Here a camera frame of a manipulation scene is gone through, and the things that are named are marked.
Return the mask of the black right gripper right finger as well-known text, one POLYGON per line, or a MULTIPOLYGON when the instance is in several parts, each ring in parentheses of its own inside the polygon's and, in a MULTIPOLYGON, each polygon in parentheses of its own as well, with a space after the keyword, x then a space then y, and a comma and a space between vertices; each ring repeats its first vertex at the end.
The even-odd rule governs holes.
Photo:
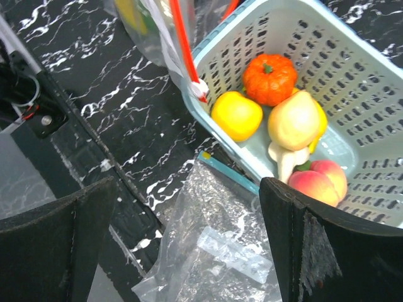
POLYGON ((265 177, 259 200, 283 301, 401 301, 402 230, 265 177))

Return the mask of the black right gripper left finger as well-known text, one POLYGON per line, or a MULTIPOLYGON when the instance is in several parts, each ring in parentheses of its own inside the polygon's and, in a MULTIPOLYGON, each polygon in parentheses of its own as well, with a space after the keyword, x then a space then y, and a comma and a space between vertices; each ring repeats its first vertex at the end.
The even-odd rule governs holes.
POLYGON ((1 301, 86 301, 116 195, 106 177, 2 219, 1 301))

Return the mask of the clear zip bag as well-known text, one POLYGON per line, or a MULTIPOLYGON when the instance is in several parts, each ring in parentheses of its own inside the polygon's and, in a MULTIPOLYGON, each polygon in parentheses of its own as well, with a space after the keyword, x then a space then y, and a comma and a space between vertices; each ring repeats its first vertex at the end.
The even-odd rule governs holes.
POLYGON ((208 87, 196 71, 192 51, 238 4, 238 1, 103 1, 103 8, 122 22, 147 60, 167 68, 181 91, 204 103, 208 87))
POLYGON ((280 301, 257 185, 200 153, 133 291, 141 301, 280 301))

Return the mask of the yellow pear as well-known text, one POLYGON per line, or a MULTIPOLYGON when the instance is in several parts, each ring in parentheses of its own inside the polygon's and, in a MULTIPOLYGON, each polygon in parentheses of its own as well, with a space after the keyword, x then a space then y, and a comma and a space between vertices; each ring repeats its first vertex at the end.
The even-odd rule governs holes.
POLYGON ((297 88, 268 117, 271 141, 291 151, 307 147, 314 153, 327 126, 327 116, 320 104, 307 91, 297 88))

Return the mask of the yellow lemon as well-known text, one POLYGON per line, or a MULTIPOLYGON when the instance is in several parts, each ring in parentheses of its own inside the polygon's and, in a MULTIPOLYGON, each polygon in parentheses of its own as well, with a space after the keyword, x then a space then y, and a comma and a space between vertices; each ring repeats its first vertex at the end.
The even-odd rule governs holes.
POLYGON ((229 91, 216 100, 211 117, 233 141, 243 142, 259 128, 263 110, 243 94, 229 91))

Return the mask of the orange carrot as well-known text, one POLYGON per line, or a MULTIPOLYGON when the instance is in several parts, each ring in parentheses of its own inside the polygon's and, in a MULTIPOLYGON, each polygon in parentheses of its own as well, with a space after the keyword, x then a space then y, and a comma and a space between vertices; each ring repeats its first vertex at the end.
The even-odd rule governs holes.
POLYGON ((274 107, 291 96, 297 82, 293 62, 279 54, 261 54, 246 67, 242 81, 246 94, 263 106, 274 107))

